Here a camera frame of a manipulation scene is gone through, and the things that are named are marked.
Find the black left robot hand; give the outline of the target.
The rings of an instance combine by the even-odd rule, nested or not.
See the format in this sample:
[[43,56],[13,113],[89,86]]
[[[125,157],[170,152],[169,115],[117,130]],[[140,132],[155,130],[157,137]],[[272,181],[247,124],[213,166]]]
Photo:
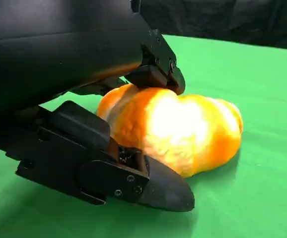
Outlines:
[[0,0],[0,150],[16,174],[94,205],[107,197],[187,212],[195,199],[172,169],[133,146],[66,92],[104,95],[124,76],[182,94],[185,79],[139,0]]

